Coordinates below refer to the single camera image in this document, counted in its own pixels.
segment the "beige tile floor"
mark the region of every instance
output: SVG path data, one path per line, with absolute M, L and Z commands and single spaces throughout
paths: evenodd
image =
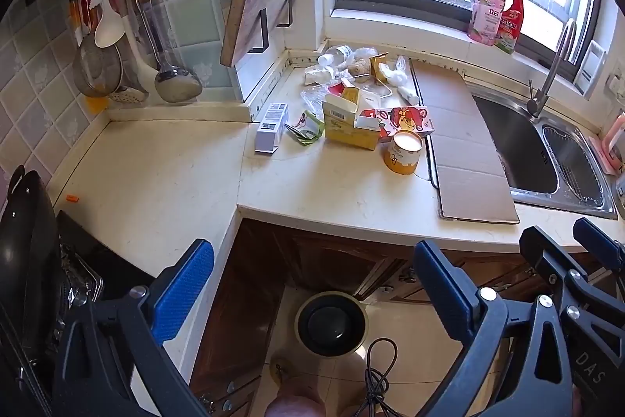
M 292 287 L 284 291 L 250 417 L 263 417 L 267 405 L 276 397 L 278 387 L 269 374 L 269 363 L 275 356 L 290 360 L 300 373 L 310 376 L 326 403 L 327 417 L 338 417 L 364 387 L 366 349 L 377 338 L 391 338 L 398 345 L 399 356 L 388 376 L 391 387 L 385 401 L 399 413 L 413 416 L 443 380 L 461 350 L 460 343 L 449 339 L 432 307 L 384 302 L 366 307 L 369 330 L 362 348 L 338 360 L 319 358 L 299 344 L 293 325 L 300 305 L 310 295 L 311 292 Z M 371 365 L 385 371 L 392 358 L 390 345 L 377 345 Z M 502 359 L 495 359 L 468 415 L 484 409 L 501 362 Z

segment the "stainless steel sink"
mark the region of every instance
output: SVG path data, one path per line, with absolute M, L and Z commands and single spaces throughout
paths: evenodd
M 468 84 L 499 152 L 515 202 L 617 219 L 609 185 L 584 136 L 549 112 Z

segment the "faucet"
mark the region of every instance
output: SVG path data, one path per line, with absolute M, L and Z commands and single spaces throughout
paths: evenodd
M 549 92 L 549 88 L 551 88 L 551 84 L 553 84 L 557 69 L 560 67 L 563 60 L 567 61 L 571 56 L 576 32 L 577 24 L 575 23 L 575 20 L 569 18 L 560 34 L 557 49 L 555 50 L 553 64 L 551 65 L 551 69 L 545 79 L 545 83 L 540 90 L 536 91 L 536 94 L 532 93 L 532 84 L 531 82 L 529 83 L 529 94 L 532 96 L 532 99 L 527 102 L 527 113 L 529 113 L 532 117 L 538 117 L 545 107 L 545 103 L 547 103 L 547 100 L 549 99 L 547 93 Z

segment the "white spoon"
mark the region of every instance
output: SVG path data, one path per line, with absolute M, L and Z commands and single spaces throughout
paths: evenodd
M 96 45 L 100 48 L 110 47 L 124 35 L 124 24 L 109 0 L 102 0 L 102 18 L 96 27 Z

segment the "cream countertop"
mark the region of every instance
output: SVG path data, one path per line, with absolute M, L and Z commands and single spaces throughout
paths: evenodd
M 283 79 L 269 101 L 303 111 L 302 70 Z M 374 152 L 322 137 L 308 147 L 285 134 L 272 156 L 254 153 L 257 124 L 215 121 L 112 122 L 89 148 L 61 197 L 95 238 L 156 276 L 196 238 L 214 247 L 216 264 L 179 335 L 165 347 L 189 381 L 204 325 L 242 217 L 344 237 L 414 245 L 435 239 L 448 249 L 518 252 L 524 228 L 538 225 L 570 251 L 579 214 L 517 204 L 518 225 L 452 221 L 438 215 L 427 161 L 398 175 Z M 615 239 L 625 222 L 590 218 Z M 141 387 L 133 383 L 137 398 Z M 146 408 L 153 410 L 149 403 Z

